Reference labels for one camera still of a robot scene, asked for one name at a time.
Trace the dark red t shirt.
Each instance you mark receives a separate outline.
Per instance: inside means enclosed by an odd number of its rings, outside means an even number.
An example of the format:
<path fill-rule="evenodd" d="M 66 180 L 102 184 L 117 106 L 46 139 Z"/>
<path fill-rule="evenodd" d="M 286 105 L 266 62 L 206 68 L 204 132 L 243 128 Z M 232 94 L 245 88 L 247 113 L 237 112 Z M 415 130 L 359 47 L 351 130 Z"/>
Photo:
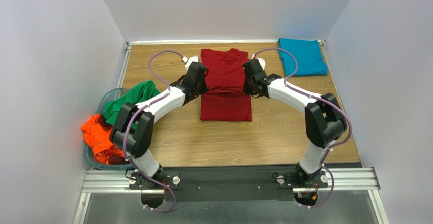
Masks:
<path fill-rule="evenodd" d="M 251 97 L 243 93 L 242 65 L 248 53 L 238 49 L 201 50 L 201 61 L 209 69 L 208 92 L 201 96 L 202 121 L 252 121 Z"/>

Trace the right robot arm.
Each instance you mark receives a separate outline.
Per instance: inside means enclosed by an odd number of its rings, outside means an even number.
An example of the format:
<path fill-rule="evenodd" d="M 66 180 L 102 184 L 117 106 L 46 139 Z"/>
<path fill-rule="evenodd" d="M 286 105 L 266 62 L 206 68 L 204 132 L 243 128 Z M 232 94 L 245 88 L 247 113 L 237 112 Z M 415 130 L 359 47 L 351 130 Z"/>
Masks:
<path fill-rule="evenodd" d="M 330 147 L 348 125 L 335 95 L 311 93 L 279 75 L 267 75 L 264 67 L 265 61 L 257 58 L 242 65 L 245 74 L 243 92 L 252 97 L 281 101 L 305 116 L 309 144 L 291 178 L 298 186 L 309 185 L 318 176 Z"/>

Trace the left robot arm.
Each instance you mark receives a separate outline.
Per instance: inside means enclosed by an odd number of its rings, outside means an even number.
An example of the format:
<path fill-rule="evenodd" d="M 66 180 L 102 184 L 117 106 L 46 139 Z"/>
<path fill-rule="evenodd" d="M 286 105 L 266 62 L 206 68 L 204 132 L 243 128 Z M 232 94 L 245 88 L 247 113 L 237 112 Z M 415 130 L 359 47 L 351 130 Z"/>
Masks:
<path fill-rule="evenodd" d="M 160 95 L 137 104 L 124 103 L 109 136 L 126 161 L 151 182 L 162 181 L 162 166 L 150 151 L 155 123 L 208 91 L 205 79 L 209 69 L 196 61 L 185 67 L 186 74 Z"/>

